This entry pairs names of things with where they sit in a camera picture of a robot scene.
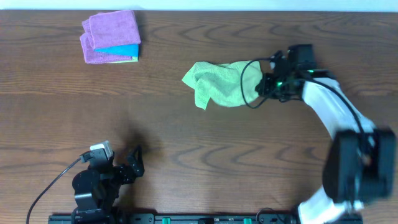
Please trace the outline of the green microfiber cloth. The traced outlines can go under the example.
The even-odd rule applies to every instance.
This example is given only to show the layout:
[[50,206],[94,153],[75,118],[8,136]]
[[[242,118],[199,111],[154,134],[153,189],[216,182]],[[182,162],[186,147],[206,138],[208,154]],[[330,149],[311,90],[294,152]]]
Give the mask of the green microfiber cloth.
[[255,87],[261,80],[260,63],[248,61],[218,65],[197,62],[182,78],[194,89],[195,105],[203,110],[210,100],[228,108],[253,102],[259,97]]

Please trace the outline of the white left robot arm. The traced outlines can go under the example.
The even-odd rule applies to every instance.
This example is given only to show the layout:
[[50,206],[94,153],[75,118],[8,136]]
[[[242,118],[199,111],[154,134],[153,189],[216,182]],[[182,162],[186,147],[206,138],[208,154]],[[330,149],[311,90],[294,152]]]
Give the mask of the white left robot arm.
[[72,181],[77,208],[72,223],[128,223],[128,215],[114,206],[122,185],[132,184],[144,175],[142,148],[127,155],[127,164],[114,166],[114,151],[107,142],[90,147],[80,159],[89,166]]

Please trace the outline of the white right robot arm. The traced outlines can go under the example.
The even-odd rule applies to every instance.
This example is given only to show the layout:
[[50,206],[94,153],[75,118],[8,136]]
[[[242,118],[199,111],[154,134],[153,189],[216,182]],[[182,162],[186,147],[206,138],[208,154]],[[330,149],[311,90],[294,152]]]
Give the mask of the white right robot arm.
[[332,223],[356,213],[394,185],[396,135],[379,128],[345,97],[327,70],[265,74],[255,90],[265,100],[297,96],[311,107],[331,137],[322,186],[295,211],[295,223]]

